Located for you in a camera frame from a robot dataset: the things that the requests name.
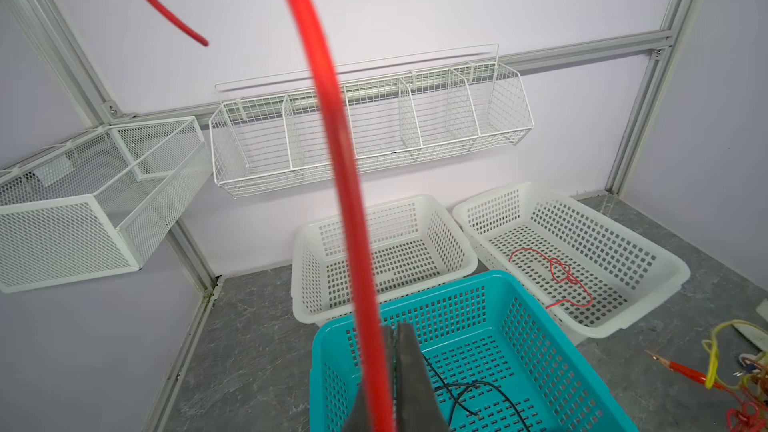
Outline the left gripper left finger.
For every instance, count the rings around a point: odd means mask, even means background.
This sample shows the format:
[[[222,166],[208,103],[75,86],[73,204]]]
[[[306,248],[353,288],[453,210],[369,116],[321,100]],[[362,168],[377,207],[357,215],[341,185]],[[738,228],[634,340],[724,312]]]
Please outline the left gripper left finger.
[[[393,329],[389,325],[382,325],[381,332],[386,351],[387,364],[387,382],[389,386],[389,397],[393,398],[394,390],[394,365],[395,365],[395,347],[393,342]],[[368,400],[363,383],[360,384],[351,412],[345,420],[342,428],[344,432],[373,431],[370,413],[368,410]]]

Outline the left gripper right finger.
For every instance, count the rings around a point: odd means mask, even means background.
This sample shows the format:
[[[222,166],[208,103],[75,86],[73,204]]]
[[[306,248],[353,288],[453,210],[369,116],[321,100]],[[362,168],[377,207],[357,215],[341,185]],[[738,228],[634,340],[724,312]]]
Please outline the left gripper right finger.
[[[400,323],[395,332],[395,374],[397,430],[448,431],[410,323]]]

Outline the red alligator clip lead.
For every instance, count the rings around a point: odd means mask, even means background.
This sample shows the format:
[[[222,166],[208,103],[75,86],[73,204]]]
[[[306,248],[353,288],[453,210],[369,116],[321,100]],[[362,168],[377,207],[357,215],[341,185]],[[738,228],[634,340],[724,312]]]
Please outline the red alligator clip lead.
[[[681,375],[697,384],[704,385],[706,376],[704,373],[696,371],[690,367],[684,366],[678,362],[665,359],[651,351],[646,353],[656,362],[673,373]],[[736,392],[728,389],[725,385],[715,383],[713,388],[730,394],[739,403],[737,408],[729,409],[726,413],[726,426],[728,431],[766,431],[767,418],[763,415],[760,407],[753,402],[742,399]]]

